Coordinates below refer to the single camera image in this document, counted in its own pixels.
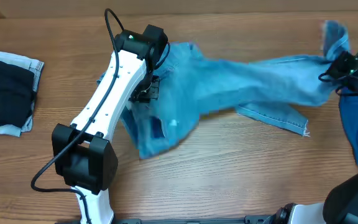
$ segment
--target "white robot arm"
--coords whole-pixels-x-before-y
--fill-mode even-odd
[[[342,197],[348,196],[349,198],[342,200],[342,204],[339,204],[339,202],[335,203],[338,201],[337,195],[342,195]],[[329,216],[335,217],[336,215],[340,217],[339,220],[336,220],[335,222],[329,222],[328,224],[342,223],[342,219],[346,217],[346,212],[332,212],[332,208],[329,207],[343,207],[339,210],[345,211],[351,208],[351,206],[348,206],[347,203],[353,203],[353,207],[358,207],[358,179],[353,178],[352,182],[347,181],[342,184],[342,187],[338,186],[337,188],[335,188],[330,193],[329,197],[326,200],[326,203],[316,203],[312,205],[289,205],[287,206],[287,208],[281,208],[274,216],[271,216],[272,220],[266,221],[266,224],[326,224],[328,222],[326,222],[324,218],[327,218]],[[277,218],[279,216],[285,217],[282,219],[282,222],[277,221],[279,220],[279,218]],[[357,216],[349,214],[349,217],[350,218],[348,219],[353,218],[357,221],[343,223],[358,224]]]
[[[125,50],[120,51],[118,56],[120,61],[118,78],[106,99],[106,103],[99,110],[94,122],[86,130],[86,133],[91,135],[101,133],[103,139],[107,139],[108,141],[112,141],[116,124],[125,104],[147,73],[145,59],[139,60],[136,54],[126,52]],[[91,100],[82,112],[71,122],[72,124],[76,124],[77,130],[82,130],[84,128],[85,124],[88,122],[88,118],[93,114],[94,109],[106,93],[106,90],[112,82],[115,67],[116,56],[113,53],[111,55],[109,68],[107,69],[102,82],[99,84],[98,89],[95,91]],[[95,195],[92,191],[79,186],[74,186],[72,188],[81,191],[85,195],[92,224],[107,224],[112,222],[114,213],[110,207],[108,189],[101,190],[99,194]],[[86,224],[87,220],[84,205],[79,195],[77,195],[77,199],[82,214],[81,224]]]

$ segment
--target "light blue fabric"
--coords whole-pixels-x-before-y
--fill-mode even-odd
[[[200,115],[227,108],[307,135],[308,120],[290,104],[325,103],[337,86],[320,82],[318,76],[343,50],[350,49],[342,25],[327,21],[324,32],[324,57],[296,55],[255,63],[211,60],[195,44],[171,44],[166,61],[154,71],[160,77],[158,99],[149,104],[136,102],[121,115],[140,158],[177,145]]]

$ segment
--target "denim seam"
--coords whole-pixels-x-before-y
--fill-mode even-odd
[[[164,66],[164,68],[159,68],[159,69],[157,70],[157,72],[159,72],[159,73],[164,73],[164,72],[166,72],[166,71],[169,71],[170,69],[174,69],[174,67],[173,67],[172,65],[167,65],[167,66]]]
[[[342,41],[342,43],[340,43],[340,44],[338,44],[337,46],[335,46],[335,48],[330,48],[329,49],[329,52],[327,52],[327,54],[328,53],[331,53],[331,52],[335,52],[338,48],[340,48],[343,44],[345,44],[347,41],[349,40],[349,38],[348,37],[346,37],[343,41]]]
[[[292,61],[299,61],[299,60],[306,60],[306,58],[297,58],[297,59],[291,59],[291,60],[281,60],[277,63],[282,63],[282,62],[292,62]]]
[[[272,120],[274,120],[274,121],[278,121],[278,122],[281,122],[281,123],[287,123],[287,124],[293,125],[293,126],[295,126],[295,127],[297,127],[297,128],[301,128],[301,129],[303,129],[303,130],[305,131],[305,127],[302,127],[302,126],[300,126],[300,125],[293,124],[293,123],[288,122],[288,121],[280,121],[280,120],[278,120],[278,119],[271,118],[271,117],[268,117],[268,116],[266,116],[266,115],[260,114],[260,113],[258,113],[258,112],[256,112],[256,111],[253,111],[253,110],[250,110],[250,109],[247,109],[247,108],[243,108],[242,106],[239,106],[239,107],[242,108],[242,109],[244,109],[244,110],[251,111],[251,112],[253,112],[253,113],[257,113],[257,114],[263,116],[264,118],[272,119]]]
[[[37,68],[36,68],[38,71],[41,69],[41,62],[38,61],[38,65],[37,65]]]

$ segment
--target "jeans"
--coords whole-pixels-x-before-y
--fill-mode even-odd
[[[324,31],[324,57],[295,55],[254,63],[213,60],[195,44],[171,44],[166,61],[154,71],[160,77],[158,99],[135,102],[121,115],[140,158],[177,145],[200,115],[227,108],[307,136],[308,120],[290,105],[325,103],[337,86],[319,81],[318,76],[342,51],[350,50],[344,26],[327,21]]]
[[[25,56],[20,56],[11,53],[0,52],[0,61],[8,63],[10,65],[16,65],[24,69],[30,70],[34,73],[33,90],[37,92],[41,71],[44,67],[44,63],[36,59],[31,59]],[[31,110],[34,111],[35,100],[31,104]],[[32,115],[27,118],[27,121],[23,127],[19,128],[11,124],[0,126],[0,134],[8,134],[11,136],[20,137],[21,132],[28,132],[32,129]]]

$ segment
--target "folded clothing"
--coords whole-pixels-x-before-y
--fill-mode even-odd
[[[307,136],[308,120],[290,104],[325,103],[337,86],[318,76],[350,49],[344,26],[327,21],[324,32],[324,57],[296,55],[254,63],[211,60],[195,44],[172,44],[167,59],[154,71],[160,77],[158,99],[135,102],[121,114],[140,158],[177,145],[200,115],[227,108]]]
[[[0,134],[8,134],[19,137],[21,132],[30,131],[32,129],[32,112],[35,106],[35,93],[38,90],[41,71],[44,67],[44,63],[36,59],[31,59],[25,56],[0,52],[0,62],[4,62],[9,65],[15,65],[20,68],[24,68],[25,71],[29,71],[32,74],[33,98],[30,104],[30,111],[26,115],[25,123],[22,126],[14,126],[13,124],[0,123]]]
[[[34,99],[34,74],[15,65],[0,62],[0,123],[24,125]]]

